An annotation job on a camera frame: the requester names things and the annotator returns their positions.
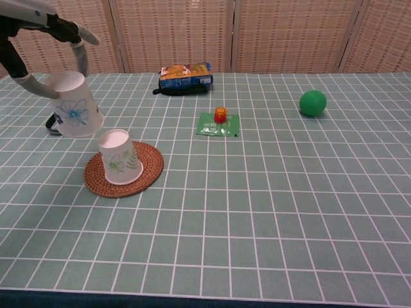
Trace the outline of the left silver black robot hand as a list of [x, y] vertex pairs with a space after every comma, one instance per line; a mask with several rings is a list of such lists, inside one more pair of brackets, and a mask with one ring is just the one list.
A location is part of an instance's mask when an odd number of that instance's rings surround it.
[[28, 92], [49, 99], [59, 93], [39, 82], [29, 73], [25, 63], [10, 42], [19, 30], [40, 31], [54, 39], [71, 45], [76, 58], [77, 71], [84, 77], [89, 73], [85, 42], [97, 46], [100, 38], [77, 22], [59, 17], [57, 11], [45, 0], [0, 0], [0, 64], [8, 75]]

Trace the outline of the white cup blue flower print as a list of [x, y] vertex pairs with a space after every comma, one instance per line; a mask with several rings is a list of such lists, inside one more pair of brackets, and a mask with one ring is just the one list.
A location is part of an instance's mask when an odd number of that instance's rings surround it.
[[49, 76], [45, 84], [58, 92], [51, 103], [57, 130], [63, 136], [86, 137], [103, 126], [103, 114], [82, 73], [63, 71]]

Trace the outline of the white cup green flower print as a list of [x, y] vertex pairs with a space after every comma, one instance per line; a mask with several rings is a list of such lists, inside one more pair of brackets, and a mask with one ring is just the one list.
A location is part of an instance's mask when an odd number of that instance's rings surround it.
[[113, 129], [98, 140], [106, 180], [114, 185], [136, 181], [144, 167], [126, 130]]

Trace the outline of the brown woven round coaster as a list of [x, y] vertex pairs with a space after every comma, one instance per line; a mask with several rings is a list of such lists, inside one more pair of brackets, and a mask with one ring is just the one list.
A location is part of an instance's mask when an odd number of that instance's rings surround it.
[[83, 181], [92, 193], [106, 198], [123, 198], [138, 194], [151, 186], [161, 175], [164, 159], [154, 146], [143, 142], [132, 142], [138, 159], [143, 165], [141, 176], [130, 184], [114, 185], [105, 178], [103, 159], [97, 152], [86, 164]]

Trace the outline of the bamboo folding screen panel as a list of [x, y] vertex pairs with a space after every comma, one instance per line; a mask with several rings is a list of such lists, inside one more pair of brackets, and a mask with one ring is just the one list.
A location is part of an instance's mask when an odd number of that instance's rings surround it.
[[[95, 33], [101, 40], [97, 46], [84, 43], [89, 61], [89, 73], [123, 73], [119, 40], [111, 12], [112, 0], [45, 0], [59, 17], [77, 22]], [[29, 73], [76, 71], [76, 58], [71, 45], [40, 31], [21, 29], [11, 37]]]
[[235, 0], [108, 0], [125, 73], [210, 62], [231, 71]]
[[367, 0], [235, 0], [232, 71], [335, 73]]
[[364, 0], [344, 73], [411, 73], [411, 0]]

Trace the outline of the blue orange snack box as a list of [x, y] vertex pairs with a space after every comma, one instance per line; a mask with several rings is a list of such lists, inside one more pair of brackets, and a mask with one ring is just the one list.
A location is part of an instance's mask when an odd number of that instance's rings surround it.
[[208, 89], [213, 84], [213, 73], [209, 62], [162, 67], [159, 85], [167, 89], [186, 89], [194, 85], [205, 85]]

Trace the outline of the green foil sachet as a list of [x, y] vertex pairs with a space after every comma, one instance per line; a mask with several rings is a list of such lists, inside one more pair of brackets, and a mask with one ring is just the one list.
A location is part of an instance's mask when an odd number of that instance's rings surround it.
[[239, 131], [240, 117], [238, 114], [228, 115], [224, 123], [216, 123], [213, 113], [203, 112], [197, 125], [197, 135], [237, 137]]

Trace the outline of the green grid tablecloth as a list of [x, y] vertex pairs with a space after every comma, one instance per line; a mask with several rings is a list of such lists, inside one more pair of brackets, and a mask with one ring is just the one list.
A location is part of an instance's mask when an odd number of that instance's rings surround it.
[[[164, 157], [122, 199], [83, 183], [96, 137], [49, 135], [49, 101], [0, 80], [0, 288], [411, 307], [411, 73], [216, 74], [199, 98], [157, 80], [89, 78], [104, 128]], [[217, 107], [239, 136], [197, 135]]]

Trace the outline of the green ball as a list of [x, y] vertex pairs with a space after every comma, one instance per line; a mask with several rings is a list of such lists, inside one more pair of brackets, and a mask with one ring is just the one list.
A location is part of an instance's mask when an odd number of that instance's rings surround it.
[[306, 116], [320, 115], [325, 110], [326, 105], [326, 96], [319, 90], [305, 92], [299, 100], [300, 110]]

